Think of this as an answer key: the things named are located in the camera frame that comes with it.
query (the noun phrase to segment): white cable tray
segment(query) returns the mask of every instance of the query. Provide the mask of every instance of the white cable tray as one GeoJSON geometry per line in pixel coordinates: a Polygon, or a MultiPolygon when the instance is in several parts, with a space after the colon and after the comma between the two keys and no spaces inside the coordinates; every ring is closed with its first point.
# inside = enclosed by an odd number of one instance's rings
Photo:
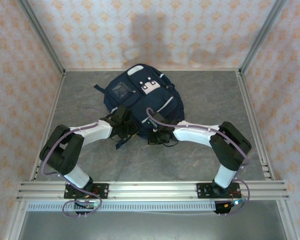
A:
{"type": "MultiPolygon", "coordinates": [[[[29,212],[61,212],[65,202],[33,201],[28,205],[29,212]]],[[[85,210],[73,203],[64,208],[65,211],[85,210]]],[[[100,212],[169,212],[169,211],[214,211],[214,201],[140,201],[140,202],[102,202],[100,212]]]]}

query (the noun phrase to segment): black mounting plate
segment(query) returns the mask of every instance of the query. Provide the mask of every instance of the black mounting plate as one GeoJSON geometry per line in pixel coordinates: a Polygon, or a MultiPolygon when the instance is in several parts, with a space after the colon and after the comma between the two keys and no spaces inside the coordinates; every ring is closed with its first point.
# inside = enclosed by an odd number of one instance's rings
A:
{"type": "Polygon", "coordinates": [[[227,193],[224,196],[218,196],[212,187],[212,182],[199,182],[196,184],[196,193],[198,195],[198,199],[240,199],[241,190],[240,185],[237,182],[232,182],[227,188],[227,193]]]}
{"type": "MultiPolygon", "coordinates": [[[[93,183],[92,185],[92,190],[90,191],[92,193],[97,194],[101,199],[107,199],[108,198],[108,193],[109,193],[109,184],[108,183],[93,183]]],[[[64,199],[81,199],[85,198],[87,194],[77,190],[70,184],[65,185],[65,190],[64,190],[64,199]]],[[[86,198],[88,199],[96,199],[95,196],[90,196],[86,198]]]]}

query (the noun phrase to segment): patterned wallpaper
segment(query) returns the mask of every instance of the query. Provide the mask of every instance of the patterned wallpaper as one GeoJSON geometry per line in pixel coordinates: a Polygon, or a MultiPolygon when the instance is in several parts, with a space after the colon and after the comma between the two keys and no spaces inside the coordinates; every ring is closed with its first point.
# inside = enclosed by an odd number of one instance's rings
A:
{"type": "Polygon", "coordinates": [[[30,0],[63,67],[238,68],[275,0],[30,0]]]}
{"type": "Polygon", "coordinates": [[[278,179],[300,226],[300,0],[288,0],[246,80],[278,179]]]}
{"type": "Polygon", "coordinates": [[[0,240],[28,181],[60,75],[16,0],[0,0],[0,240]]]}

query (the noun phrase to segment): navy backpack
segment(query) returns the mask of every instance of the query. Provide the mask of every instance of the navy backpack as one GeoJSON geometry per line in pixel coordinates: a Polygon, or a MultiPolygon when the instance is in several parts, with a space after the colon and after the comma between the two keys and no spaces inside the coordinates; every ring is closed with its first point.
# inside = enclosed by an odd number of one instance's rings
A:
{"type": "Polygon", "coordinates": [[[172,120],[185,119],[184,104],[175,85],[159,70],[146,64],[137,64],[112,80],[103,89],[104,104],[114,113],[120,105],[131,109],[132,120],[139,127],[137,133],[143,139],[148,138],[148,131],[153,129],[148,123],[147,108],[159,112],[161,116],[172,120]]]}

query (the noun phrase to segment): floral wallpaper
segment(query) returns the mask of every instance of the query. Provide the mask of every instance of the floral wallpaper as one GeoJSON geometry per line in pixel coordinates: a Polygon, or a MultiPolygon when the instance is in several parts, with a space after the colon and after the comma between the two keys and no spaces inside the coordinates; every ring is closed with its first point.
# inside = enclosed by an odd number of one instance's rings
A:
{"type": "Polygon", "coordinates": [[[278,179],[300,226],[300,0],[288,0],[246,74],[278,179]]]}
{"type": "Polygon", "coordinates": [[[16,0],[0,0],[0,240],[28,181],[60,75],[16,0]]]}
{"type": "Polygon", "coordinates": [[[275,0],[29,0],[62,65],[238,68],[275,0]]]}

